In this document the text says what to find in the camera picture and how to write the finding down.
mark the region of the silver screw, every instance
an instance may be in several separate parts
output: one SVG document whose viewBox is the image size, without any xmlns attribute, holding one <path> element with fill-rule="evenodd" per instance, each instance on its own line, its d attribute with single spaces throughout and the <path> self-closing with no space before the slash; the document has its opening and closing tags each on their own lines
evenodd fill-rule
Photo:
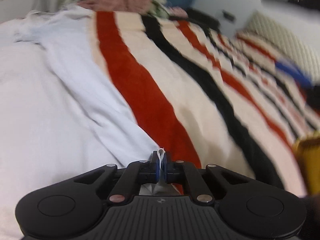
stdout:
<svg viewBox="0 0 320 240">
<path fill-rule="evenodd" d="M 199 195 L 197 197 L 197 200 L 203 203 L 208 203 L 212 200 L 212 197 L 210 195 L 203 194 L 203 195 Z"/>
<path fill-rule="evenodd" d="M 120 203 L 125 200 L 125 197 L 122 195 L 112 195 L 109 200 L 113 203 Z"/>
</svg>

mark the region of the striped fabric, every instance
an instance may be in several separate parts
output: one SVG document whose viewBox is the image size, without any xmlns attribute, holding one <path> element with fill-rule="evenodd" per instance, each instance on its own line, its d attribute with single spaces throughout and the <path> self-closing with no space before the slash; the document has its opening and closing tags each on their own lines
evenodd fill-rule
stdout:
<svg viewBox="0 0 320 240">
<path fill-rule="evenodd" d="M 113 12 L 91 21 L 95 61 L 173 160 L 215 163 L 306 194 L 291 147 L 320 121 L 290 77 L 278 76 L 270 60 L 257 63 L 264 55 L 255 62 L 226 37 L 185 21 Z"/>
</svg>

